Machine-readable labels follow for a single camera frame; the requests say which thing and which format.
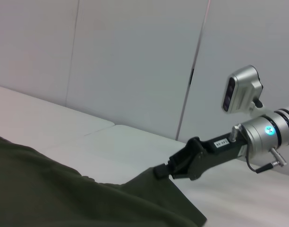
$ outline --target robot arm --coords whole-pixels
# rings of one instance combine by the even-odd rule
[[[285,166],[287,163],[277,152],[289,145],[289,107],[274,112],[259,101],[263,86],[253,66],[246,66],[229,76],[222,108],[228,114],[245,112],[252,120],[235,125],[231,133],[209,141],[191,138],[186,146],[171,156],[168,164],[154,168],[158,179],[172,175],[176,178],[198,179],[207,169],[238,157],[246,157],[248,167],[256,172]],[[254,170],[249,159],[257,153],[270,152],[274,161]]]

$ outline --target table surface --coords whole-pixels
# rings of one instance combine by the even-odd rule
[[[102,183],[125,183],[166,162],[184,143],[116,125],[43,153]],[[257,175],[232,160],[196,181],[173,181],[207,217],[207,227],[289,227],[289,176]]]
[[[0,87],[0,136],[38,151],[114,123]]]

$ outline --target blue led light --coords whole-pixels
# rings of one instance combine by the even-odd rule
[[[275,134],[276,130],[272,126],[266,126],[265,132],[266,132],[266,134],[272,136]]]

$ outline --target dark green cloth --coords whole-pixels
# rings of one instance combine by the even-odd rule
[[[123,185],[101,184],[0,138],[0,227],[200,227],[205,222],[173,182],[157,181],[151,168]]]

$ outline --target white surface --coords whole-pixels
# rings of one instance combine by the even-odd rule
[[[261,101],[276,110],[289,105],[289,0],[215,0],[211,2],[179,140],[208,140],[229,132],[249,117],[226,115],[221,101],[229,74],[256,67],[264,85]],[[289,148],[281,149],[288,165]],[[272,160],[256,158],[253,163]]]
[[[174,138],[208,0],[81,0],[68,107]]]
[[[0,136],[13,143],[41,151],[113,125],[0,87]]]
[[[0,86],[65,104],[78,0],[0,0]]]
[[[166,162],[185,144],[116,125],[44,152],[103,183],[125,183]],[[233,160],[196,181],[174,183],[208,218],[207,227],[289,227],[289,176],[257,175]]]

